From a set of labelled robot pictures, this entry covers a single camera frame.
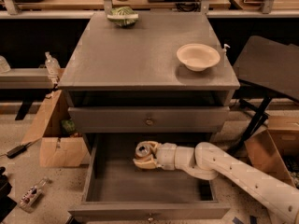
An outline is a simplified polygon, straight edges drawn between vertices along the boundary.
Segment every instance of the white robotic arm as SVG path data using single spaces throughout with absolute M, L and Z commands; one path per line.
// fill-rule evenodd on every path
M 145 141 L 135 150 L 135 165 L 142 169 L 183 170 L 196 178 L 212 180 L 221 173 L 280 217 L 299 224 L 299 190 L 267 175 L 208 143 L 196 148 Z

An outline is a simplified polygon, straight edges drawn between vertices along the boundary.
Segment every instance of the closed drawer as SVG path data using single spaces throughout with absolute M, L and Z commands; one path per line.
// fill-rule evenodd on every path
M 221 130 L 228 112 L 226 106 L 69 108 L 82 133 L 214 133 Z
M 154 138 L 190 145 L 201 142 L 201 137 L 189 133 L 98 134 L 83 202 L 71 207 L 70 214 L 82 222 L 222 218 L 230 206 L 216 201 L 212 182 L 182 171 L 141 171 L 133 163 L 138 142 Z

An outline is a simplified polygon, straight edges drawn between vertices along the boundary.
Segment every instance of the clear plastic bottle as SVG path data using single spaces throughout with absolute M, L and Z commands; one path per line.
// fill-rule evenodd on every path
M 48 69 L 49 74 L 52 76 L 57 76 L 60 69 L 60 65 L 57 59 L 55 57 L 52 57 L 48 51 L 45 52 L 45 55 L 47 58 L 45 61 L 45 65 Z
M 0 56 L 0 73 L 5 73 L 7 71 L 10 71 L 10 66 L 7 62 L 7 59 L 5 59 L 3 56 Z
M 40 194 L 44 191 L 44 186 L 50 180 L 44 176 L 38 183 L 34 184 L 19 201 L 19 207 L 27 212 L 32 211 L 31 205 L 36 201 Z

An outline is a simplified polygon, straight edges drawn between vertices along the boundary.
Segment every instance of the plastic bottle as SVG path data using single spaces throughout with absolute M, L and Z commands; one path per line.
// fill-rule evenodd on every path
M 10 66 L 3 56 L 0 56 L 0 73 L 10 71 Z
M 45 55 L 47 58 L 45 61 L 45 65 L 48 69 L 49 74 L 52 76 L 57 76 L 60 69 L 60 65 L 57 59 L 52 57 L 48 51 L 45 52 Z
M 36 201 L 38 196 L 43 193 L 44 186 L 50 180 L 45 176 L 38 183 L 34 184 L 19 201 L 19 207 L 27 212 L 32 211 L 31 205 Z

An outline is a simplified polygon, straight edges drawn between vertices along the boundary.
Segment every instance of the gray tabletop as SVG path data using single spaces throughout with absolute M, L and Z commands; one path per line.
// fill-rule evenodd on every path
M 69 90 L 216 90 L 239 83 L 207 18 L 201 13 L 138 11 L 138 22 L 120 28 L 104 12 L 94 14 L 64 71 Z M 221 55 L 203 72 L 177 58 L 186 44 L 202 43 Z
M 251 36 L 234 64 L 241 81 L 299 101 L 299 47 Z

